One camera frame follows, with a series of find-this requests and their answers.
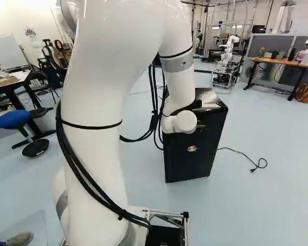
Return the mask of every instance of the black cable tie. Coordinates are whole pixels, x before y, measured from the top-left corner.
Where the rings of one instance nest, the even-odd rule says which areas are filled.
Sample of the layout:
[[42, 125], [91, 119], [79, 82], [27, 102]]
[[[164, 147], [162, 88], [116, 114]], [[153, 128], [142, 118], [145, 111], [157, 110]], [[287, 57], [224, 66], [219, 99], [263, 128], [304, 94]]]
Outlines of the black cable tie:
[[77, 124], [73, 124], [73, 123], [70, 123], [70, 122], [67, 122], [61, 118], [58, 118], [56, 117], [56, 121], [58, 122], [61, 122], [67, 126], [70, 126], [70, 127], [74, 127], [74, 128], [78, 128], [78, 129], [85, 129], [85, 130], [105, 130], [105, 129], [110, 129], [110, 128], [114, 128], [114, 127], [117, 127], [119, 125], [121, 125], [122, 123], [122, 120], [119, 122], [119, 123], [116, 123], [114, 125], [109, 125], [109, 126], [102, 126], [102, 127], [89, 127], [89, 126], [80, 126], [80, 125], [77, 125]]
[[128, 211], [126, 211], [125, 209], [122, 210], [119, 214], [119, 218], [118, 220], [122, 220], [123, 218], [125, 218], [128, 215]]

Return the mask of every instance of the power cord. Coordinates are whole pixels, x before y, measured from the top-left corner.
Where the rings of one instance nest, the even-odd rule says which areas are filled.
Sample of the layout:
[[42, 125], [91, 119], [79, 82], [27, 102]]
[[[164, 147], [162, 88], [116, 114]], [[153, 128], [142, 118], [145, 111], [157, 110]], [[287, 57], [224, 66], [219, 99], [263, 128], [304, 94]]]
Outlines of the power cord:
[[[258, 90], [258, 89], [255, 88], [255, 86], [261, 86], [263, 88], [267, 88], [268, 90], [267, 91]], [[289, 91], [289, 90], [280, 89], [280, 88], [273, 87], [273, 86], [254, 85], [252, 88], [254, 90], [260, 91], [260, 92], [273, 92], [273, 93], [277, 93], [277, 94], [281, 94], [281, 95], [290, 95], [291, 94], [291, 91]]]
[[[250, 172], [251, 173], [254, 173], [258, 168], [260, 169], [264, 169], [268, 166], [268, 161], [265, 159], [265, 158], [260, 158], [258, 160], [258, 164], [255, 164], [246, 154], [244, 154], [243, 152], [240, 152], [240, 151], [237, 151], [237, 150], [233, 150], [231, 148], [228, 148], [228, 147], [223, 147], [223, 148], [219, 148], [217, 150], [230, 150], [230, 151], [233, 151], [233, 152], [236, 152], [238, 154], [241, 154], [241, 155], [244, 155], [249, 161], [251, 161], [253, 163], [253, 165], [255, 165], [256, 167], [251, 169]], [[260, 161], [264, 161], [266, 164], [264, 166], [260, 166]]]
[[216, 94], [220, 94], [220, 95], [229, 95], [232, 92], [233, 89], [233, 85], [230, 86], [230, 90], [228, 93], [220, 93], [220, 92], [215, 92]]

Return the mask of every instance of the blue stool seat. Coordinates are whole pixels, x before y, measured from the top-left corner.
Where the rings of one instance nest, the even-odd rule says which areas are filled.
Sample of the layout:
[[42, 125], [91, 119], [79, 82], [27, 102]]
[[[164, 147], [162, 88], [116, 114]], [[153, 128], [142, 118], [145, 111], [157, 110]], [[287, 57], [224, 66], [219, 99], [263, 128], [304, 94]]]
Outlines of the blue stool seat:
[[32, 118], [32, 116], [27, 110], [10, 111], [0, 116], [0, 128], [19, 130], [30, 143], [23, 149], [22, 154], [27, 157], [35, 157], [43, 154], [47, 150], [49, 140], [37, 139], [33, 141], [32, 137], [30, 137], [28, 132], [24, 129], [25, 124], [30, 118]]
[[18, 129], [23, 127], [30, 117], [27, 110], [14, 110], [0, 116], [0, 128]]

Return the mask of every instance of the person's shoe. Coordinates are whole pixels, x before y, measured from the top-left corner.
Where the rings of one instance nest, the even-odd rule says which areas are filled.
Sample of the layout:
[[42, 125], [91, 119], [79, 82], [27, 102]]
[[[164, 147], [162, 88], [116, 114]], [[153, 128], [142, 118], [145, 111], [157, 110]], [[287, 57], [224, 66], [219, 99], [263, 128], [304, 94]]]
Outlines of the person's shoe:
[[30, 232], [19, 233], [16, 236], [9, 238], [6, 241], [6, 246], [26, 246], [33, 239], [33, 234]]

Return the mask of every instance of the table leg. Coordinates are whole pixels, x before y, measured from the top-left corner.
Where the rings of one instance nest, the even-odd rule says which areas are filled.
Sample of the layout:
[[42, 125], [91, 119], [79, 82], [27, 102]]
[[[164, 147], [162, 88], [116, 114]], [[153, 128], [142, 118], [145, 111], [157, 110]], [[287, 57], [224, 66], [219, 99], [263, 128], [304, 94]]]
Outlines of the table leg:
[[250, 78], [248, 79], [247, 86], [243, 88], [244, 91], [246, 91], [248, 88], [253, 86], [252, 79], [253, 79], [253, 76], [255, 75], [255, 71], [256, 71], [257, 65], [258, 65], [258, 62], [255, 61], [254, 65], [252, 67], [252, 70], [251, 70]]
[[293, 89], [291, 95], [287, 99], [288, 101], [292, 101], [292, 99], [296, 96], [297, 89], [298, 89], [298, 87], [299, 87], [299, 85], [300, 85], [300, 83], [302, 81], [302, 78], [303, 78], [304, 74], [306, 73], [306, 70], [307, 70], [306, 68], [301, 68], [301, 74], [300, 74], [300, 76], [298, 78], [298, 81], [297, 81], [296, 85], [294, 86], [294, 89]]
[[41, 106], [39, 100], [38, 100], [37, 97], [35, 96], [35, 93], [32, 91], [31, 87], [29, 86], [28, 81], [25, 81], [25, 82], [23, 83], [23, 86], [24, 86], [24, 88], [25, 88], [27, 94], [29, 94], [29, 96], [30, 96], [32, 102], [36, 105], [36, 107], [37, 107], [38, 109], [39, 109], [39, 108], [42, 108], [42, 106]]
[[[23, 104], [21, 103], [21, 101], [19, 100], [14, 91], [6, 91], [5, 93], [16, 109], [25, 110], [25, 107], [23, 106]], [[27, 124], [30, 126], [34, 135], [42, 134], [42, 132], [40, 131], [36, 123], [33, 121], [33, 119], [29, 119]]]

